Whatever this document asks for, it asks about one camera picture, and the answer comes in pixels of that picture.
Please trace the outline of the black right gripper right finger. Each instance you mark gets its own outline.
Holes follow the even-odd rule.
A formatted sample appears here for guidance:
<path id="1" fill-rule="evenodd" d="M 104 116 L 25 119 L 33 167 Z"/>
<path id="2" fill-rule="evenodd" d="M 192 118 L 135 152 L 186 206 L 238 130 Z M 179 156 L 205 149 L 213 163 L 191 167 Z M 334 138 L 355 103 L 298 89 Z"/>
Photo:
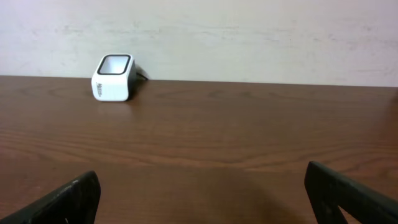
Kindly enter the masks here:
<path id="1" fill-rule="evenodd" d="M 344 210 L 360 223 L 397 224 L 397 201 L 319 162 L 308 163 L 304 185 L 318 223 L 347 224 Z"/>

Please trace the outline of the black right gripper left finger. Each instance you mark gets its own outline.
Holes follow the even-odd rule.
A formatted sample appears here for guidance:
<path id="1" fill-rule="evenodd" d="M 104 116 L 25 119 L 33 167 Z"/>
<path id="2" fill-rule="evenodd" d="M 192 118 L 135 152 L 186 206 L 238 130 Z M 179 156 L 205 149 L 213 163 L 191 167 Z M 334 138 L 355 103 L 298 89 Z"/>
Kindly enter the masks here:
<path id="1" fill-rule="evenodd" d="M 100 182 L 92 170 L 4 217 L 1 224 L 94 224 L 100 196 Z"/>

